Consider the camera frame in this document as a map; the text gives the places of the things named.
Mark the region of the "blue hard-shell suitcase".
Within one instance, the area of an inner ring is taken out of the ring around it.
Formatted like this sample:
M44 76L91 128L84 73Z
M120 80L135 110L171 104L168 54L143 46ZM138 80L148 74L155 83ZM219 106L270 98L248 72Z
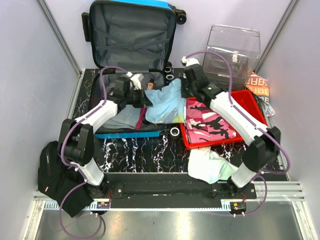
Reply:
M96 0L81 17L93 61L103 72L93 81L90 109L126 71L142 74L144 89L151 79L155 90L169 82L176 27L187 20L183 9L159 0Z

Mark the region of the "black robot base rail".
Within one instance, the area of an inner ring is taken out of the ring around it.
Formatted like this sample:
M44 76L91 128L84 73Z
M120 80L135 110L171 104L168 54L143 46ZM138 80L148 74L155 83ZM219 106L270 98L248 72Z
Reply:
M112 191L112 210L227 210L228 202L257 198L252 183L232 194L225 181L209 184L186 173L114 172L105 177Z

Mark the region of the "orange white printed bag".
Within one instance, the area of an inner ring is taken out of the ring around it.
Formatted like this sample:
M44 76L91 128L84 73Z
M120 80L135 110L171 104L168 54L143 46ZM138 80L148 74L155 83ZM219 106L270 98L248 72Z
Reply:
M275 115L275 110L270 105L270 89L266 79L253 72L245 83L245 87L264 102L268 117Z

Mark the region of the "white mint cloth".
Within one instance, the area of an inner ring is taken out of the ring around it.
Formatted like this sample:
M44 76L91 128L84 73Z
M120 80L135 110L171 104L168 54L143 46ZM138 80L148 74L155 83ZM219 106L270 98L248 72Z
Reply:
M210 147L190 151L187 173L190 177L214 184L219 180L226 181L238 167L221 157Z

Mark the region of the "magenta pink cloth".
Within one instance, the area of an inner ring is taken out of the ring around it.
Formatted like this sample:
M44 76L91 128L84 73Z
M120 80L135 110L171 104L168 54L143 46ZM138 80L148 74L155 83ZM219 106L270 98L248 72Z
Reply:
M140 111L140 116L138 119L138 122L135 126L135 129L138 130L141 128L142 125L147 125L149 122L146 120L146 112L147 112L147 108L142 108Z

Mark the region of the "pink camouflage garment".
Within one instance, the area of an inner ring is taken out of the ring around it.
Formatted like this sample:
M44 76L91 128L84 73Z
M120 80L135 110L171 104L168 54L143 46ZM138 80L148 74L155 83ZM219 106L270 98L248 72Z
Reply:
M186 137L190 144L232 139L237 135L218 113L195 99L186 100L185 113Z

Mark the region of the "light blue t-shirt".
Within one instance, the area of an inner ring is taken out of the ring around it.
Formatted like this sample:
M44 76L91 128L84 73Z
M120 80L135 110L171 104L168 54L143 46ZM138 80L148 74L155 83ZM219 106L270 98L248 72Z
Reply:
M186 119L186 99L181 94L182 82L174 79L161 90L146 90L152 106L147 107L145 119L153 124L179 124Z

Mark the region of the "red plastic tray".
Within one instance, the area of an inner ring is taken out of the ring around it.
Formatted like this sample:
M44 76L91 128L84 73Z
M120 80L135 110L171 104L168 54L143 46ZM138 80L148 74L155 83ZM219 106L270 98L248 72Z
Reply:
M257 121L267 125L267 121L262 111L258 107L257 100L250 90L248 89L235 90L235 91L232 91L231 96L242 108L244 108L249 114L251 114L255 119L257 119ZM188 150L218 146L222 144L233 144L233 143L244 141L243 138L240 136L240 134L236 133L236 136L233 138L227 138L227 139L221 139L221 140L215 140L215 141L206 141L202 143L190 143L187 137L186 124L180 123L179 126L180 126L181 135L183 137L184 145Z

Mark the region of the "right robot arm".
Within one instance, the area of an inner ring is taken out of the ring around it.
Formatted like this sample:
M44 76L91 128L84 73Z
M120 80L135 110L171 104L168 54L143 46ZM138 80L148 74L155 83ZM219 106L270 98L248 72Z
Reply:
M281 131L277 127L269 128L250 115L216 81L209 81L198 63L185 66L182 82L199 102L224 118L247 146L240 167L227 179L225 185L230 197L239 198L262 168L277 159Z

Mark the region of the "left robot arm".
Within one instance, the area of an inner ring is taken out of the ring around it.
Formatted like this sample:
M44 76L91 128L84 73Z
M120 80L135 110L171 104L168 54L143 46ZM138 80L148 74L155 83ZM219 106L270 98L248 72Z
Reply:
M104 173L94 160L96 131L110 118L117 115L127 105L142 109L153 104L147 98L142 86L143 75L128 72L115 81L109 91L104 89L104 98L89 112L62 122L57 153L63 164L74 168L91 185L90 192L97 198L108 193L103 182Z

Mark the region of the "black marble pattern mat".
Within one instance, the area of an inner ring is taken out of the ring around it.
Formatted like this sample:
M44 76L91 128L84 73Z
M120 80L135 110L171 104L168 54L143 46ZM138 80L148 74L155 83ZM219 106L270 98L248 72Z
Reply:
M82 71L79 92L71 118L80 117L89 109L93 82L99 70ZM104 173L187 173L190 150L183 137L171 139L169 133L157 137L95 139L94 158ZM211 147L210 157L226 160L239 167L246 150L243 142Z

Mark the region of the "black cloth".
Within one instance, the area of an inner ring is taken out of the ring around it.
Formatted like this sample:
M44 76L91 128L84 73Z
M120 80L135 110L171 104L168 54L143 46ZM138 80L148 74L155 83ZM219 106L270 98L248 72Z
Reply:
M41 151L37 188L41 193L62 205L62 209L73 218L90 205L93 199L86 187L82 185L63 200L70 190L84 183L84 180L78 172L63 164L57 154L57 147L58 142L51 141Z

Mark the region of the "clear plastic drawer organizer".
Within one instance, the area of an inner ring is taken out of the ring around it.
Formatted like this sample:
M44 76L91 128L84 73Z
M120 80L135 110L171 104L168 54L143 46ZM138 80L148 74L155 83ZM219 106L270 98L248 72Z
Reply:
M260 32L250 28L215 24L211 26L206 50L225 58L231 68L232 90L242 90L260 58ZM229 70L221 58L206 53L202 66L209 80L217 81L226 89L229 87Z

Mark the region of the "light denim shorts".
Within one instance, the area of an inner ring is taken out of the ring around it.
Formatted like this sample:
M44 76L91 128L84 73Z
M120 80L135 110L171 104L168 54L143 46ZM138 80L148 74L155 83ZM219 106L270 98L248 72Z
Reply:
M102 126L107 129L132 129L136 128L141 114L140 108L127 105L116 116L108 119Z

